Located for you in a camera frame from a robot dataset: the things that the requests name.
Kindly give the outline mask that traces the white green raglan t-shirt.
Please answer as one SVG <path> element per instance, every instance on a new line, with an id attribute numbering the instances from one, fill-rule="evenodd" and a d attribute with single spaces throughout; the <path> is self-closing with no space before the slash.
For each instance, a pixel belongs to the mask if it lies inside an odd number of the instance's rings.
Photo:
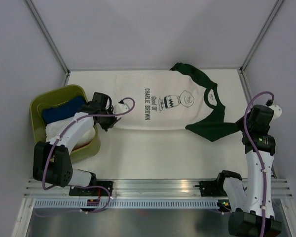
<path id="1" fill-rule="evenodd" d="M 211 142 L 239 131 L 236 123 L 224 121 L 218 84 L 190 64 L 177 63 L 168 71 L 117 74 L 114 88 L 115 99 L 135 101 L 117 128 L 186 129 Z"/>

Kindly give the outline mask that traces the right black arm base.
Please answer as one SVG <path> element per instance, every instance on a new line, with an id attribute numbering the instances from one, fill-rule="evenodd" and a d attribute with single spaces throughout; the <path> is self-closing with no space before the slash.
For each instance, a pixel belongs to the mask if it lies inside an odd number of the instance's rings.
<path id="1" fill-rule="evenodd" d="M 217 181 L 200 181 L 196 185 L 202 197 L 227 197 L 226 192 L 220 187 Z"/>

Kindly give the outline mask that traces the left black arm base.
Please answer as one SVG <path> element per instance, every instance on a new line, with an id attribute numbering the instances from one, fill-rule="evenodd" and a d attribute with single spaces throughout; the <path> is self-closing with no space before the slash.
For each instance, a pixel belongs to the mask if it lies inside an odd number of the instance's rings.
<path id="1" fill-rule="evenodd" d="M 110 180 L 97 180 L 94 186 L 101 186 L 108 190 L 110 195 L 113 191 L 114 182 Z M 72 197 L 108 197 L 109 195 L 102 188 L 73 188 L 69 191 L 69 196 Z"/>

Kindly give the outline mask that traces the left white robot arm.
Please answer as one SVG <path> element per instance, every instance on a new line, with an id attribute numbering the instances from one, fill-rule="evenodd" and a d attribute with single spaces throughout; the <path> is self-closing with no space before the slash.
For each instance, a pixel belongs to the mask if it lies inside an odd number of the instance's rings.
<path id="1" fill-rule="evenodd" d="M 33 178 L 42 188 L 80 187 L 88 196 L 97 192 L 96 174 L 74 169 L 71 152 L 83 135 L 97 123 L 107 131 L 118 119 L 113 114 L 111 98 L 95 92 L 91 101 L 80 107 L 71 122 L 47 142 L 39 141 L 34 148 Z"/>

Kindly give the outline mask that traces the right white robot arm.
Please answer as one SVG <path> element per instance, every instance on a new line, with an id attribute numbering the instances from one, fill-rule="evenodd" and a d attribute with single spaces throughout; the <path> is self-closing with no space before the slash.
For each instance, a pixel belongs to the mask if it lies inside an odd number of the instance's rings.
<path id="1" fill-rule="evenodd" d="M 278 105 L 255 105 L 240 119 L 248 167 L 247 186 L 240 174 L 223 170 L 215 188 L 227 195 L 231 205 L 228 232 L 234 237 L 276 237 L 282 223 L 275 220 L 271 197 L 271 172 L 275 155 L 275 139 L 269 135 L 270 122 L 282 114 Z"/>

